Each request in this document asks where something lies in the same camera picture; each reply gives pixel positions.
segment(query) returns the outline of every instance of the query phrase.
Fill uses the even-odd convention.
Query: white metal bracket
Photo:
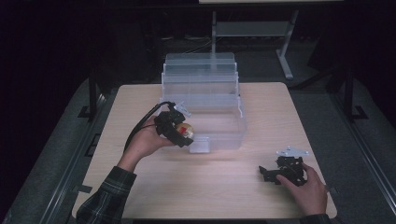
[[[288,146],[283,151],[277,151],[277,155],[284,157],[301,157],[301,156],[309,156],[309,152],[305,150],[301,150],[295,147]]]

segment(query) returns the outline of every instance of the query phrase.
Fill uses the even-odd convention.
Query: wooden table
[[[282,186],[264,182],[259,165],[277,169],[276,151],[293,146],[311,153],[304,162],[322,174],[309,145],[288,89],[283,83],[242,83],[247,134],[236,150],[190,154],[188,150],[159,149],[135,170],[123,217],[128,218],[297,218],[302,213]],[[108,116],[73,209],[97,191],[117,164],[125,140],[136,123],[159,102],[160,85],[122,86]],[[336,216],[329,195],[327,212]]]

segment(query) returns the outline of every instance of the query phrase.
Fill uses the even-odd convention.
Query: wrist
[[[123,170],[133,173],[136,165],[140,162],[141,159],[142,157],[136,155],[133,152],[125,152],[120,158],[117,166]]]

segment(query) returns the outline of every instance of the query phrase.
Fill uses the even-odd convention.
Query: transparent storage box
[[[192,113],[191,153],[240,148],[247,122],[232,53],[168,54],[162,79],[160,101],[184,102]]]

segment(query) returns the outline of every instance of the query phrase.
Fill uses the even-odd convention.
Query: plaid sleeve
[[[113,167],[98,191],[77,211],[77,223],[121,223],[122,213],[136,175]]]

